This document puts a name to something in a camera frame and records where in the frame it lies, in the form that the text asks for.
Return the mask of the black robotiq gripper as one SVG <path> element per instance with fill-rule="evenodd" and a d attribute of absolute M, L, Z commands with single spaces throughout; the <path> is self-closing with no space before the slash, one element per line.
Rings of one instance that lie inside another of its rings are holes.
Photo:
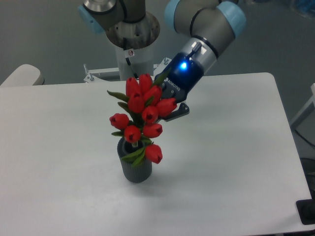
<path fill-rule="evenodd" d="M 162 70 L 168 71 L 167 77 L 161 83 L 162 98 L 175 98 L 179 105 L 178 109 L 162 120 L 169 122 L 181 118 L 190 113 L 189 106 L 183 101 L 186 100 L 188 93 L 204 75 L 204 69 L 196 56 L 199 53 L 178 53 L 173 60 Z"/>

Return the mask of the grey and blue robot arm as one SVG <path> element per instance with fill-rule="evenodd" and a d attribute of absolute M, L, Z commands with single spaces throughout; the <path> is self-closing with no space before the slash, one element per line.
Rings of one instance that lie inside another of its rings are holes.
<path fill-rule="evenodd" d="M 185 104 L 188 93 L 246 25 L 235 0 L 171 0 L 165 8 L 165 22 L 189 40 L 173 59 L 165 59 L 154 70 L 160 25 L 143 0 L 85 0 L 78 12 L 94 33 L 104 32 L 114 45 L 122 80 L 145 73 L 158 78 L 167 73 L 161 84 L 162 97 L 175 98 L 179 108 L 166 120 L 189 113 Z"/>

